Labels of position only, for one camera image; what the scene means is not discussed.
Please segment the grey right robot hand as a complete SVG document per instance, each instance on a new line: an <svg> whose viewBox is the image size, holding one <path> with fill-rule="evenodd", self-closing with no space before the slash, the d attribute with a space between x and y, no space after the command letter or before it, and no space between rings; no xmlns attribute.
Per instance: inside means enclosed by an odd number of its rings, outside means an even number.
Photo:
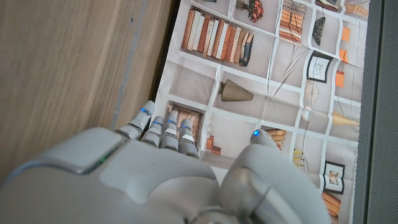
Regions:
<svg viewBox="0 0 398 224"><path fill-rule="evenodd" d="M13 170L2 223L328 223L323 199L255 130L219 181L191 123L153 117L148 101L123 127L91 128Z"/></svg>

